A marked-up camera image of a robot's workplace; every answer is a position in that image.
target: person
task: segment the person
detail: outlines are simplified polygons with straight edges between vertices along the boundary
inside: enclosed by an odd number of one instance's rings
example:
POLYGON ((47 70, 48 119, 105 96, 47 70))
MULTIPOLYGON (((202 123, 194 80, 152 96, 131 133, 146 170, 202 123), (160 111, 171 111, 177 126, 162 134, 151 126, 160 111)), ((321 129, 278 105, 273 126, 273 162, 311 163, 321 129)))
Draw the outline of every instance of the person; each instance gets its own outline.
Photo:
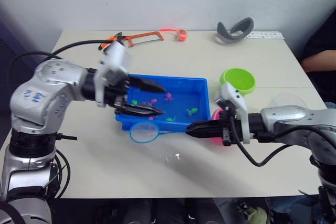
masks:
POLYGON ((336 10, 308 40, 300 62, 327 108, 336 108, 336 10))

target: white table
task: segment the white table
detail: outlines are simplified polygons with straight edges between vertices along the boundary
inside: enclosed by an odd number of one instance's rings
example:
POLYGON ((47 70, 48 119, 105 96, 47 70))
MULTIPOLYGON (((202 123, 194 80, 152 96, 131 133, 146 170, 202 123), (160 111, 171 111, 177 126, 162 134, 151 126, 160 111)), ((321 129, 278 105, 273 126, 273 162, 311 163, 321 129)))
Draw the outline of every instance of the white table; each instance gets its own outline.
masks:
MULTIPOLYGON (((55 49, 75 41, 105 39, 117 32, 67 30, 55 49)), ((244 39, 223 45, 214 35, 213 31, 190 31, 187 41, 177 42, 173 34, 163 33, 164 41, 129 48, 131 72, 206 78, 213 112, 218 108, 213 94, 219 76, 227 68, 241 67, 257 80, 255 91, 245 96, 249 112, 270 106, 280 93, 295 94, 308 108, 325 109, 283 40, 244 39)), ((97 68, 101 58, 97 46, 72 48, 60 56, 83 67, 97 68)), ((284 196, 298 195, 298 189, 316 194, 320 185, 317 169, 309 163, 311 153, 305 148, 288 148, 258 168, 236 146, 220 147, 183 133, 140 145, 121 130, 113 109, 98 108, 91 101, 73 102, 59 132, 79 138, 57 142, 71 165, 66 198, 284 196)), ((252 141, 245 147, 260 161, 279 144, 252 141)))

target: handwritten label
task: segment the handwritten label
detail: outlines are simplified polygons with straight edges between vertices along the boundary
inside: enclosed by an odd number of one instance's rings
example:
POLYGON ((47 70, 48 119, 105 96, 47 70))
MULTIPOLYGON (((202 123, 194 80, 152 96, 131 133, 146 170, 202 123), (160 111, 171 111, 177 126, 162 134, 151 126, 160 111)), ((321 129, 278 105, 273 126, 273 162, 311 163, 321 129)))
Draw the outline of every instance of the handwritten label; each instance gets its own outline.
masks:
POLYGON ((40 106, 41 104, 44 103, 44 100, 48 95, 49 94, 45 91, 36 89, 34 87, 28 87, 22 93, 22 97, 24 101, 21 105, 25 109, 30 109, 30 108, 40 106))

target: white wall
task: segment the white wall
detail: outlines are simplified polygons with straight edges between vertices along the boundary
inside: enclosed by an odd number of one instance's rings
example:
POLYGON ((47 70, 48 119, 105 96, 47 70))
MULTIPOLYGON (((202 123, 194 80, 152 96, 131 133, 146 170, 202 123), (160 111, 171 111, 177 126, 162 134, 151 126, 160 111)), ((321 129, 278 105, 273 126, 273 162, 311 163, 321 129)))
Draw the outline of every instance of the white wall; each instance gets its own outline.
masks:
POLYGON ((335 7, 336 0, 0 0, 0 19, 28 48, 50 51, 63 29, 214 30, 250 16, 255 29, 281 31, 299 52, 335 7))

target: person's arm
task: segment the person's arm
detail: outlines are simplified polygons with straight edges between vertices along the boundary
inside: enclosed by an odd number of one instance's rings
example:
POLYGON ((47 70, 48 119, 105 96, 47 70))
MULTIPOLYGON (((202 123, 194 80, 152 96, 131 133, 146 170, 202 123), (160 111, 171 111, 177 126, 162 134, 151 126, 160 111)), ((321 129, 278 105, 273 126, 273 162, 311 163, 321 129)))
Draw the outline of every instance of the person's arm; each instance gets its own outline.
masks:
POLYGON ((306 73, 336 70, 336 50, 325 50, 304 59, 301 63, 306 73))

